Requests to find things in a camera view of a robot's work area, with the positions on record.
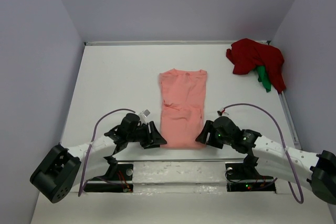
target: screw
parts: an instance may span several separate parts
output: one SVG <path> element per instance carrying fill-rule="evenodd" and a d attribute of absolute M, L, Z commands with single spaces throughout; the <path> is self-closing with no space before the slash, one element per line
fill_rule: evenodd
<path fill-rule="evenodd" d="M 133 170 L 132 169 L 129 168 L 129 169 L 126 170 L 126 175 L 127 176 L 131 176 L 132 174 L 133 174 Z"/>

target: white table surface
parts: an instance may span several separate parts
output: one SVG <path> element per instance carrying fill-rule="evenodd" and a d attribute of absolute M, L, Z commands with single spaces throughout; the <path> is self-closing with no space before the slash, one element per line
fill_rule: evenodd
<path fill-rule="evenodd" d="M 69 193 L 56 204 L 40 194 L 31 224 L 333 224 L 327 204 L 304 195 L 300 205 L 272 192 Z"/>
<path fill-rule="evenodd" d="M 86 46 L 62 137 L 64 147 L 90 141 L 96 121 L 109 111 L 130 108 L 151 111 L 149 121 L 160 129 L 161 93 L 159 73 L 170 69 L 208 72 L 205 119 L 217 118 L 219 108 L 247 102 L 269 111 L 278 121 L 288 146 L 294 146 L 277 91 L 266 93 L 254 72 L 232 74 L 233 64 L 226 58 L 230 45 L 136 45 Z M 241 129 L 252 129 L 280 142 L 279 133 L 267 115 L 249 107 L 227 110 Z M 124 112 L 104 119 L 97 136 L 120 124 Z M 242 158 L 244 155 L 224 146 L 203 150 L 143 150 L 131 143 L 116 155 L 119 161 Z"/>

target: red wire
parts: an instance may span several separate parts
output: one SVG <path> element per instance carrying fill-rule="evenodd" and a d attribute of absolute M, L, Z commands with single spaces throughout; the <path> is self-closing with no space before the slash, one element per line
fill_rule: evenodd
<path fill-rule="evenodd" d="M 257 180 L 252 184 L 252 186 L 255 185 L 258 182 L 258 180 L 259 180 L 259 178 L 257 178 Z"/>
<path fill-rule="evenodd" d="M 120 175 L 119 175 L 119 173 L 117 173 L 117 176 L 119 177 L 119 180 L 120 180 L 120 183 L 121 183 L 121 187 L 122 187 L 122 190 L 124 191 L 124 185 L 122 184 L 122 180 L 121 180 L 121 177 L 120 177 Z"/>
<path fill-rule="evenodd" d="M 128 188 L 128 189 L 130 189 L 130 186 L 129 186 L 129 184 L 127 184 L 127 182 L 126 182 L 126 179 L 125 179 L 124 175 L 122 175 L 122 172 L 121 172 L 121 171 L 119 171 L 119 173 L 120 173 L 121 177 L 123 178 L 124 182 L 126 183 L 126 185 L 127 185 L 127 188 Z"/>

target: white enclosure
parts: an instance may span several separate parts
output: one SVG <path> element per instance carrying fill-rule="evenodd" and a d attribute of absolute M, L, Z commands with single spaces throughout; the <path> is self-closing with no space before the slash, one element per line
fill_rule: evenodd
<path fill-rule="evenodd" d="M 218 41 L 245 37 L 272 40 L 272 45 L 278 47 L 285 58 L 285 96 L 301 146 L 305 151 L 336 153 L 332 137 L 335 87 L 327 84 L 335 79 L 334 0 L 0 0 L 0 7 L 0 172 L 4 178 L 0 188 L 1 223 L 30 223 L 38 197 L 37 190 L 29 183 L 30 175 L 60 140 L 68 146 L 88 141 L 94 123 L 102 114 L 122 106 L 137 111 L 150 109 L 149 120 L 159 128 L 161 97 L 155 78 L 172 68 L 208 71 L 207 119 L 213 119 L 215 111 L 224 105 L 254 103 L 276 117 L 287 144 L 293 146 L 292 127 L 287 124 L 275 90 L 267 94 L 253 72 L 246 76 L 231 74 L 233 65 L 225 57 L 229 45 Z M 210 40 L 217 43 L 210 45 Z M 84 42 L 93 41 L 130 42 L 121 43 L 124 46 L 84 46 Z M 134 41 L 147 41 L 147 45 L 130 46 Z M 193 57 L 198 64 L 190 64 Z M 154 65 L 153 58 L 159 59 L 161 64 Z M 122 86 L 134 87 L 121 92 Z M 130 104 L 129 97 L 134 92 L 146 99 Z M 279 141 L 272 122 L 261 112 L 231 108 L 228 113 L 241 128 L 258 130 Z M 109 130 L 123 115 L 113 115 L 103 121 L 98 134 Z M 145 153 L 133 144 L 121 152 L 118 159 L 219 161 L 242 157 L 228 147 L 223 150 L 207 147 L 199 152 L 158 149 Z M 288 191 L 284 196 L 281 190 L 266 197 L 258 193 L 237 197 L 230 194 L 225 199 L 222 198 L 225 193 L 219 192 L 200 195 L 181 192 L 117 195 L 120 199 L 117 203 L 111 203 L 109 195 L 78 199 L 72 193 L 58 205 L 48 205 L 40 195 L 33 223 L 67 220 L 85 223 L 84 219 L 132 223 L 137 218 L 139 222 L 160 222 L 160 215 L 170 218 L 168 222 L 183 219 L 185 223 L 198 220 L 204 223 L 203 220 L 210 217 L 213 222 L 227 220 L 230 223 L 255 220 L 255 223 L 329 224 L 331 221 L 326 204 L 321 205 L 311 194 L 307 194 L 307 203 L 299 206 Z M 126 208 L 120 209 L 122 198 L 124 203 L 129 200 L 127 205 L 136 216 L 123 214 Z M 261 208 L 257 204 L 252 208 L 242 204 L 243 199 L 249 198 L 258 201 Z M 176 203 L 171 209 L 176 216 L 156 211 L 156 217 L 151 218 L 149 212 L 137 204 L 139 201 L 153 209 Z M 98 207 L 104 202 L 113 204 L 119 216 L 110 208 L 110 212 L 105 211 L 106 205 Z M 179 207 L 189 203 L 194 206 L 189 211 Z M 221 203 L 229 207 L 223 206 L 225 210 L 219 212 Z M 84 208 L 93 204 L 94 207 L 85 212 L 80 208 L 71 209 L 76 204 Z M 213 207 L 212 214 L 205 212 L 193 218 L 196 212 L 202 213 L 205 205 L 210 212 Z M 239 206 L 245 209 L 244 213 L 234 212 Z M 76 214 L 64 215 L 66 219 L 55 215 L 66 210 Z M 317 219 L 314 213 L 325 219 Z M 336 216 L 333 206 L 331 213 Z"/>

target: green cloth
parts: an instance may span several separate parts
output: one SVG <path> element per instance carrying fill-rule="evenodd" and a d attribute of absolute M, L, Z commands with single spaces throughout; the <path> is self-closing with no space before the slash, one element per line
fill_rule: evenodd
<path fill-rule="evenodd" d="M 266 92 L 271 91 L 271 82 L 269 81 L 265 66 L 257 66 L 256 71 L 259 75 L 258 81 L 263 83 Z"/>

